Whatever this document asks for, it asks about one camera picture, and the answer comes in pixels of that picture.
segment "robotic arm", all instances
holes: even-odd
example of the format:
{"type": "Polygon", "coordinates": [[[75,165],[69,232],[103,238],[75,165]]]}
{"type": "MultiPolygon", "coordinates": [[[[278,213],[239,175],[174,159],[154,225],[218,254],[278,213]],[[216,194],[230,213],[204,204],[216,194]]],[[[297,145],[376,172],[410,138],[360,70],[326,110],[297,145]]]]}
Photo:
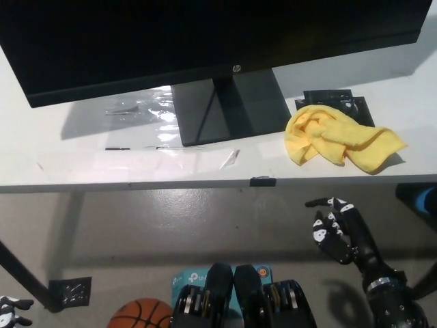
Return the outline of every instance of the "robotic arm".
{"type": "Polygon", "coordinates": [[[326,217],[316,212],[314,240],[338,263],[353,262],[358,267],[376,328],[429,327],[421,307],[413,301],[405,273],[384,262],[369,228],[353,204],[332,197],[307,202],[305,206],[332,208],[326,217]]]}

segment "computer monitor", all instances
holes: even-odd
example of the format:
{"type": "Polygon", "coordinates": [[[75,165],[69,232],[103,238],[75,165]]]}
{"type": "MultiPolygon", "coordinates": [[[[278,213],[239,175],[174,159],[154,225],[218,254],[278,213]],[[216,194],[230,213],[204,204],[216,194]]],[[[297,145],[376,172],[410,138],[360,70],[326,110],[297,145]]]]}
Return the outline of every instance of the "computer monitor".
{"type": "Polygon", "coordinates": [[[272,67],[416,42],[431,3],[2,1],[0,45],[32,107],[172,85],[191,146],[283,131],[272,67]]]}

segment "white desk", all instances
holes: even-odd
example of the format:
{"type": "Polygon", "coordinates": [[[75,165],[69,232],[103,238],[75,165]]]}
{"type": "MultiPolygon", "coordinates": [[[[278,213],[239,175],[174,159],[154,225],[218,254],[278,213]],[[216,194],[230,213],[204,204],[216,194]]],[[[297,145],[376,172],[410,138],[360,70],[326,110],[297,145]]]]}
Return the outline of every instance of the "white desk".
{"type": "MultiPolygon", "coordinates": [[[[393,129],[409,145],[399,153],[404,163],[374,177],[320,156],[299,167],[287,157],[282,133],[204,149],[157,150],[161,123],[114,130],[104,98],[32,109],[0,49],[0,192],[245,187],[260,176],[276,178],[277,185],[308,178],[437,180],[435,35],[436,2],[416,44],[274,69],[292,115],[304,90],[352,89],[366,98],[376,125],[393,129]],[[105,151],[111,146],[131,150],[105,151]],[[236,162],[221,168],[234,150],[240,150],[236,162]]],[[[175,137],[171,145],[178,144],[175,137]]]]}

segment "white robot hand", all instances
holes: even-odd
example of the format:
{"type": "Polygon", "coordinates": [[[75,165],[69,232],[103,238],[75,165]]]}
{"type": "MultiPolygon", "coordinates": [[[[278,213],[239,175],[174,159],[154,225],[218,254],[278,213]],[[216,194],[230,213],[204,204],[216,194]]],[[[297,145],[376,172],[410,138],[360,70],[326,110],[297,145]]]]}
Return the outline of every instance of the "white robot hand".
{"type": "Polygon", "coordinates": [[[17,324],[30,326],[32,322],[15,314],[15,308],[28,310],[33,305],[31,299],[14,299],[12,297],[0,297],[0,328],[15,328],[17,324]]]}

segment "blue object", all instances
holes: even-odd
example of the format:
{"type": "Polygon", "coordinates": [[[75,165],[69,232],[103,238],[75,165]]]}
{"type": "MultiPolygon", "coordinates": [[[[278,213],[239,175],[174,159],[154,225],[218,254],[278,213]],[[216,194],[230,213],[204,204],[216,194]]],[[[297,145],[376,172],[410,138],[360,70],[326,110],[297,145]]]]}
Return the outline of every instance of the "blue object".
{"type": "Polygon", "coordinates": [[[426,196],[428,196],[428,194],[433,190],[434,188],[428,188],[424,191],[422,191],[416,198],[416,201],[414,202],[414,205],[416,206],[416,209],[419,212],[425,213],[429,215],[429,212],[427,211],[427,209],[425,208],[425,200],[426,200],[426,196]]]}

